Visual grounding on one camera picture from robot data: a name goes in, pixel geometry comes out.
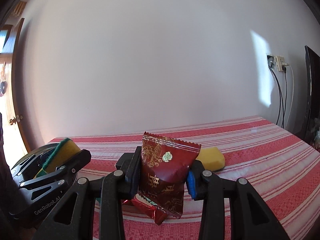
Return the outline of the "dark red snack bag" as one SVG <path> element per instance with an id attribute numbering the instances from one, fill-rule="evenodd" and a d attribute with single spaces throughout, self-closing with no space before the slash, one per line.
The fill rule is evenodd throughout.
<path id="1" fill-rule="evenodd" d="M 184 184 L 201 145 L 145 132 L 139 194 L 167 215 L 183 215 Z"/>

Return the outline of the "round black cookie tin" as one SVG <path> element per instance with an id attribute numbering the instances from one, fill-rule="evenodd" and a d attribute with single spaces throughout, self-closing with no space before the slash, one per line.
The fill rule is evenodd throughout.
<path id="1" fill-rule="evenodd" d="M 60 181 L 70 185 L 83 168 L 83 153 L 69 138 L 34 150 L 11 170 L 15 190 L 52 188 Z"/>

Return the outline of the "black decorated box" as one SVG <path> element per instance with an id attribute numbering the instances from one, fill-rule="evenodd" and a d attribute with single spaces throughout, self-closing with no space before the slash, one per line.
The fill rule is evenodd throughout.
<path id="1" fill-rule="evenodd" d="M 134 153 L 123 153 L 115 164 L 116 170 L 122 170 L 123 172 L 126 172 L 129 168 L 133 156 Z"/>

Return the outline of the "red striped tablecloth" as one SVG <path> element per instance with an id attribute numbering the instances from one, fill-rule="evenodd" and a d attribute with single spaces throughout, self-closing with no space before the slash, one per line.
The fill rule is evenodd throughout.
<path id="1" fill-rule="evenodd" d="M 217 147 L 225 157 L 221 178 L 246 178 L 274 212 L 290 239 L 319 239 L 319 152 L 292 133 L 259 116 L 208 124 L 149 130 Z M 141 145 L 142 132 L 71 138 L 91 152 L 79 177 L 98 179 L 115 170 L 125 152 Z M 198 239 L 202 201 L 193 201 L 185 187 L 180 219 L 169 216 L 161 225 L 134 206 L 123 207 L 126 239 Z"/>

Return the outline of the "small yellow sponge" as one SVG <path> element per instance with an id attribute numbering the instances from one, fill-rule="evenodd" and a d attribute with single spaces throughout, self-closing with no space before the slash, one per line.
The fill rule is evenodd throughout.
<path id="1" fill-rule="evenodd" d="M 202 148 L 196 160 L 199 160 L 205 170 L 212 172 L 225 167 L 225 157 L 217 147 Z"/>

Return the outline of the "red candy packet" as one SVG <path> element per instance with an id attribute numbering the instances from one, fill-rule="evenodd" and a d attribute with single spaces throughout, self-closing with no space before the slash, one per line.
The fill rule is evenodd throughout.
<path id="1" fill-rule="evenodd" d="M 138 193 L 131 200 L 122 200 L 121 203 L 123 205 L 134 206 L 140 212 L 151 218 L 157 225 L 161 225 L 168 217 L 168 214 L 158 208 L 157 204 Z"/>

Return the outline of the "wooden door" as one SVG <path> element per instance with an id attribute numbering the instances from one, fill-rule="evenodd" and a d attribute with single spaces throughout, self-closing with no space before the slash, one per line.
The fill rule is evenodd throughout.
<path id="1" fill-rule="evenodd" d="M 20 130 L 23 115 L 19 113 L 16 106 L 16 57 L 23 23 L 24 18 L 20 19 L 15 26 L 11 26 L 10 34 L 1 52 L 1 83 L 5 88 L 1 96 L 4 146 L 9 153 L 21 155 L 27 154 L 29 150 Z"/>

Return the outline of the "black monitor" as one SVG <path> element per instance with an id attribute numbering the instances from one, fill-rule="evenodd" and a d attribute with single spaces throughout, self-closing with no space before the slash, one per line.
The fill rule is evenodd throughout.
<path id="1" fill-rule="evenodd" d="M 310 144 L 319 130 L 319 55 L 305 46 L 307 102 L 300 139 Z"/>

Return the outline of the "white wall socket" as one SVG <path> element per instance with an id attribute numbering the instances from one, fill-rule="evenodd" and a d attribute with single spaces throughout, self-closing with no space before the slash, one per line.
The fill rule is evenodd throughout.
<path id="1" fill-rule="evenodd" d="M 277 55 L 275 56 L 275 61 L 276 61 L 277 70 L 279 72 L 285 72 L 289 64 L 286 63 L 284 57 Z"/>

